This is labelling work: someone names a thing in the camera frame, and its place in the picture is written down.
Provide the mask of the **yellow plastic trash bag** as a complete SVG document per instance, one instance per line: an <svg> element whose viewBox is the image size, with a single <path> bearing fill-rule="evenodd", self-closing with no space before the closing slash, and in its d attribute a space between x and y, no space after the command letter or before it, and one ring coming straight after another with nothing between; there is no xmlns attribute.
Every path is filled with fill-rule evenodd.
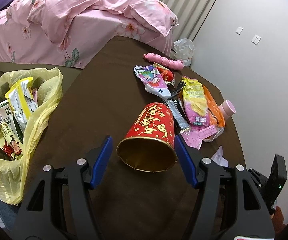
<svg viewBox="0 0 288 240"><path fill-rule="evenodd" d="M5 97L7 91L18 81L33 77L32 93L38 108L28 120L22 133L13 115L13 110ZM7 72L0 77L0 114L22 143L23 155L18 160L11 160L3 150L0 139L0 200L16 205L21 202L28 166L35 152L39 139L47 127L50 114L56 109L61 98L63 76L55 67L51 70L36 68Z"/></svg>

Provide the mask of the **pink paper wrapper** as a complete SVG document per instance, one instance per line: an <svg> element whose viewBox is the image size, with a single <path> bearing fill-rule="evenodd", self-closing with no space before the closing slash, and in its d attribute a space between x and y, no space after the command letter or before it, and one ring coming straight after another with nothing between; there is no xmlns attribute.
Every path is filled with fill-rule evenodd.
<svg viewBox="0 0 288 240"><path fill-rule="evenodd" d="M224 127L218 127L217 125L210 125L204 129L196 129L190 127L180 134L186 142L187 146L200 149L202 142L212 142L224 132Z"/></svg>

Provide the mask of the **pink floral duvet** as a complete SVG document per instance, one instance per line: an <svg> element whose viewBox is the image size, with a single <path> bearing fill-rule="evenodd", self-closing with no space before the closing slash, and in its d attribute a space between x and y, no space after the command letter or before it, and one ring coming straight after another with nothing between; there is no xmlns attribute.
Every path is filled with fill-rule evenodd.
<svg viewBox="0 0 288 240"><path fill-rule="evenodd" d="M39 25L51 43L60 47L74 19L96 11L91 6L102 1L110 0L14 0L6 9L6 18L25 28Z"/></svg>

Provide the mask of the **white wall switch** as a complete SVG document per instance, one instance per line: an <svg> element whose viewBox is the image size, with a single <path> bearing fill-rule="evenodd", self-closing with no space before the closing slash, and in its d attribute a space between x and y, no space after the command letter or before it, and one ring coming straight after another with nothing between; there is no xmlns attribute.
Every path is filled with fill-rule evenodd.
<svg viewBox="0 0 288 240"><path fill-rule="evenodd" d="M242 31L243 31L243 27L238 27L236 29L236 34L240 35Z"/></svg>

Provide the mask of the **orange snack bag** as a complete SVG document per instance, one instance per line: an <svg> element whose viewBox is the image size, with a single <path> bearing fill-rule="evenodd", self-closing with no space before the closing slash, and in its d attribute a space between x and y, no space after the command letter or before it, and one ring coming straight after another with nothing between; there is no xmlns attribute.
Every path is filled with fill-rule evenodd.
<svg viewBox="0 0 288 240"><path fill-rule="evenodd" d="M207 100L207 108L209 113L210 125L217 125L219 128L225 127L224 115L220 111L210 91L205 85L202 85L204 89L204 95Z"/></svg>

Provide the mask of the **gold yellow snack wrapper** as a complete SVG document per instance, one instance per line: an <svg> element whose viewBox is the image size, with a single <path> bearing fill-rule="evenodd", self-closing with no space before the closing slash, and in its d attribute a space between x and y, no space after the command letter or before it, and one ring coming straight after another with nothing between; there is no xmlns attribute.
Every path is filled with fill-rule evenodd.
<svg viewBox="0 0 288 240"><path fill-rule="evenodd" d="M5 122L0 114L0 139L3 152L11 158L18 160L23 155L23 146L19 138L15 135L9 124Z"/></svg>

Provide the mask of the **red gold paper cup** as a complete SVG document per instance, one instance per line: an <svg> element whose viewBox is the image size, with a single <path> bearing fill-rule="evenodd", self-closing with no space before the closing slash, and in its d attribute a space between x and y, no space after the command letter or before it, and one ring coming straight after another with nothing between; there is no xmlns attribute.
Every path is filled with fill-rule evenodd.
<svg viewBox="0 0 288 240"><path fill-rule="evenodd" d="M117 146L129 167L149 173L164 172L178 161L174 150L174 119L168 106L148 104Z"/></svg>

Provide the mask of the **yellow pink potato chips bag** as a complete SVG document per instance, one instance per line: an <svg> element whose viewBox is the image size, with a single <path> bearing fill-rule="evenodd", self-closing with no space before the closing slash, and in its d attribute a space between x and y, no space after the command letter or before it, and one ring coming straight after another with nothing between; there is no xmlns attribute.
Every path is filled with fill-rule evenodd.
<svg viewBox="0 0 288 240"><path fill-rule="evenodd" d="M210 125L207 99L202 84L186 76L181 80L185 86L182 90L184 111L191 125L207 127Z"/></svg>

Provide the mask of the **white crumpled paper scrap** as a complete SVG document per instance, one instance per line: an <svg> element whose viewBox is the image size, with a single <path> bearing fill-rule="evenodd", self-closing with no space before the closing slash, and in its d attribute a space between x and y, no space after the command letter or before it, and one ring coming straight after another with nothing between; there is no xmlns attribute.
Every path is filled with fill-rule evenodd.
<svg viewBox="0 0 288 240"><path fill-rule="evenodd" d="M215 154L211 157L211 160L214 161L217 165L222 167L228 167L228 161L223 157L223 148L220 146Z"/></svg>

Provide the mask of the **yellow white snack wrapper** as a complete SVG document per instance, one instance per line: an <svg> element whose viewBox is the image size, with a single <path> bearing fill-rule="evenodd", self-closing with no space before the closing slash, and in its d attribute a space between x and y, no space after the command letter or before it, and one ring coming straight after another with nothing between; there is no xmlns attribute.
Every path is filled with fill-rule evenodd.
<svg viewBox="0 0 288 240"><path fill-rule="evenodd" d="M38 108L32 93L32 82L31 76L18 80L5 94L22 133L25 132L31 114Z"/></svg>

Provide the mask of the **pink beaded toy tube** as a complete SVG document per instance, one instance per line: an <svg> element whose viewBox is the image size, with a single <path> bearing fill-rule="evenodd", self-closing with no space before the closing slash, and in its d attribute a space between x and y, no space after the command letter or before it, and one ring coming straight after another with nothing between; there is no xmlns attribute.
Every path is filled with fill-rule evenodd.
<svg viewBox="0 0 288 240"><path fill-rule="evenodd" d="M184 68L184 64L182 60L172 60L166 57L163 57L159 54L148 53L144 54L143 58L149 62L154 62L160 64L163 67L173 69L173 70L182 70Z"/></svg>

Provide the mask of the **pink cup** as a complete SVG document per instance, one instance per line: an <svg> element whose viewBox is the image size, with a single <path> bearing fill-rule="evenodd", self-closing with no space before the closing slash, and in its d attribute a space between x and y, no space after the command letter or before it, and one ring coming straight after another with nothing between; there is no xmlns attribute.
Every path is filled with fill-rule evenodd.
<svg viewBox="0 0 288 240"><path fill-rule="evenodd" d="M227 120L229 117L236 113L236 109L230 100L225 100L221 105L218 106L224 119Z"/></svg>

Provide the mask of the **pink white cartoon snack bag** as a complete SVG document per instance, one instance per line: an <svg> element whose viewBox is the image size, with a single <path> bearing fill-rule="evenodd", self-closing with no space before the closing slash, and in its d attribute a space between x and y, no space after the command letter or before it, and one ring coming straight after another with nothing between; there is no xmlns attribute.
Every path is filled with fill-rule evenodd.
<svg viewBox="0 0 288 240"><path fill-rule="evenodd" d="M171 93L165 84L162 75L155 66L135 66L134 73L145 85L145 91L157 95L163 100L167 100L171 97Z"/></svg>

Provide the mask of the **white wall socket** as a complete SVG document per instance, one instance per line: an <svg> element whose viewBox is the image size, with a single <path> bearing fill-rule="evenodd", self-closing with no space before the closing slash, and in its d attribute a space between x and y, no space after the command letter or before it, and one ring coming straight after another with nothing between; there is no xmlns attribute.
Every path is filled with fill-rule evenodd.
<svg viewBox="0 0 288 240"><path fill-rule="evenodd" d="M260 36L254 35L254 37L252 38L251 42L252 42L253 44L255 44L255 45L258 45L259 42L260 42L260 40L261 40L261 37L260 37Z"/></svg>

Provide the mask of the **bed with pink sheet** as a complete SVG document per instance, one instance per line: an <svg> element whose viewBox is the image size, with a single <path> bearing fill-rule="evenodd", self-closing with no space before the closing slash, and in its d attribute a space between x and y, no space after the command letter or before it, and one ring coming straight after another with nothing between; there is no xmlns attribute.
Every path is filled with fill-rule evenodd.
<svg viewBox="0 0 288 240"><path fill-rule="evenodd" d="M0 11L0 62L82 69L114 36L169 54L177 24L159 0L13 0Z"/></svg>

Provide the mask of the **red gold small wrapper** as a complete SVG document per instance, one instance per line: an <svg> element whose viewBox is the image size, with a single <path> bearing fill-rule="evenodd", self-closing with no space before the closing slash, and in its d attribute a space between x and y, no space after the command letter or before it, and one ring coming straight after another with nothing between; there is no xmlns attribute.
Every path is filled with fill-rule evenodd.
<svg viewBox="0 0 288 240"><path fill-rule="evenodd" d="M170 69L168 69L168 68L166 68L166 67L164 67L164 66L162 66L156 62L153 63L153 66L155 66L157 68L157 70L161 74L163 80L165 81L165 84L167 84L167 85L171 84L174 86L175 76Z"/></svg>

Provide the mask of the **black silver stick wrappers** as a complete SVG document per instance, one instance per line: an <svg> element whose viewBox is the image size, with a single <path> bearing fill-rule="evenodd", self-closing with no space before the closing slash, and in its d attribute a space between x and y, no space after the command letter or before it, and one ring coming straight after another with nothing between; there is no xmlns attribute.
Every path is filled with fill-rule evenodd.
<svg viewBox="0 0 288 240"><path fill-rule="evenodd" d="M186 132L190 129L190 126L186 119L183 117L181 111L179 110L178 106L179 103L177 101L177 97L179 96L180 92L185 87L185 83L180 81L175 90L171 93L171 96L168 99L163 99L163 103L169 107L173 114L173 118L176 120L179 128L181 131Z"/></svg>

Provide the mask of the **clear plastic bag on floor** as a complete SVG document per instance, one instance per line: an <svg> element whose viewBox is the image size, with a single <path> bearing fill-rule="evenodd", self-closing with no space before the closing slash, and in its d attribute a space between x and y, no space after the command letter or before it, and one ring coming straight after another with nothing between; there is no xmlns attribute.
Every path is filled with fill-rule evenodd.
<svg viewBox="0 0 288 240"><path fill-rule="evenodd" d="M192 57L195 52L193 41L188 38L182 38L173 42L170 57L173 60L182 60L185 67L190 68Z"/></svg>

